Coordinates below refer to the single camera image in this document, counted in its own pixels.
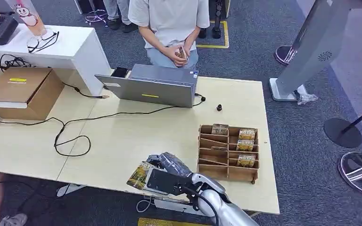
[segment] snack package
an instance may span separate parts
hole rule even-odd
[[[228,125],[213,124],[212,134],[215,134],[215,135],[228,135]]]
[[[175,51],[175,55],[178,56],[179,58],[187,59],[187,61],[188,61],[187,53],[185,52],[184,47],[182,47],[182,46],[180,46],[180,47]]]
[[[253,150],[253,145],[255,144],[254,140],[238,140],[237,151],[248,151]]]
[[[256,130],[254,129],[241,129],[239,131],[240,140],[255,140]]]
[[[159,161],[164,169],[174,175],[187,177],[192,171],[177,156],[164,152],[159,155]]]
[[[127,184],[139,190],[142,190],[148,182],[149,169],[154,167],[152,164],[142,161],[138,168],[128,179]]]
[[[237,166],[251,168],[253,167],[255,160],[256,160],[255,155],[240,155],[238,157]]]

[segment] white desk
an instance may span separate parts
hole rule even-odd
[[[12,54],[36,66],[76,69],[89,92],[94,96],[99,95],[102,83],[94,75],[110,75],[111,68],[95,29],[52,25],[47,27],[59,31],[54,45],[36,53],[28,53],[26,44],[33,34],[25,24],[19,24],[11,41],[0,46],[0,57],[3,54]]]
[[[148,112],[163,107],[119,100],[111,92],[103,92],[111,98],[97,102],[90,118],[116,112]],[[86,122],[81,134],[90,137],[91,151],[79,158],[68,158],[58,180],[152,195],[126,184],[138,164],[150,154],[171,152],[196,171],[200,124],[252,127],[259,129],[260,169],[256,184],[220,183],[230,199],[242,209],[279,214],[262,83],[200,77],[197,93],[205,96],[206,101],[193,109],[168,109],[150,115],[119,115]],[[222,104],[221,112],[216,110],[218,104]],[[71,154],[83,153],[86,148],[87,142],[77,141]],[[185,196],[173,198],[186,199]]]

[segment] wooden table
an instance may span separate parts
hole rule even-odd
[[[196,171],[200,124],[252,127],[258,128],[260,138],[260,169],[256,184],[220,183],[230,199],[242,209],[279,214],[262,83],[199,77],[197,93],[205,96],[206,101],[193,109],[168,109],[149,115],[119,115],[86,122],[82,134],[90,137],[91,151],[86,156],[69,158],[58,180],[152,195],[126,184],[139,163],[150,154],[171,152]],[[90,117],[116,112],[149,112],[163,107],[119,100],[107,90],[104,94],[111,98],[97,102]],[[218,104],[222,104],[220,112],[216,110]],[[83,153],[86,148],[85,141],[77,141],[71,154]],[[173,198],[186,199],[185,196]]]
[[[57,74],[62,79],[69,77],[61,76],[58,71]],[[200,124],[252,127],[258,128],[260,138],[260,169],[256,184],[220,183],[240,208],[279,214],[261,82],[200,77],[197,93],[205,96],[206,101],[193,109],[173,108],[149,115],[119,115],[70,124],[61,137],[62,141],[79,134],[91,139],[91,151],[81,157],[63,157],[55,152],[53,141],[61,128],[58,122],[30,127],[0,124],[0,172],[152,195],[126,185],[138,164],[150,154],[171,152],[195,171]],[[66,87],[49,117],[66,122],[120,111],[149,112],[164,106],[119,100],[107,90],[103,94],[110,98],[90,99]],[[220,112],[216,110],[218,104],[222,104]],[[87,147],[85,140],[78,140],[59,149],[64,153],[77,154],[85,152]],[[186,199],[185,196],[172,198]]]

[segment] cardboard shelf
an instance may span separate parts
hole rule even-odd
[[[197,171],[215,179],[255,184],[260,165],[257,129],[229,126],[227,135],[216,135],[212,134],[212,128],[212,125],[200,126]],[[237,151],[241,129],[255,130],[255,142],[252,151]],[[238,158],[241,155],[254,155],[253,166],[250,168],[238,166]]]

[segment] laptop lid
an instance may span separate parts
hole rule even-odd
[[[95,75],[118,98],[156,104],[189,107],[193,105],[192,86]]]

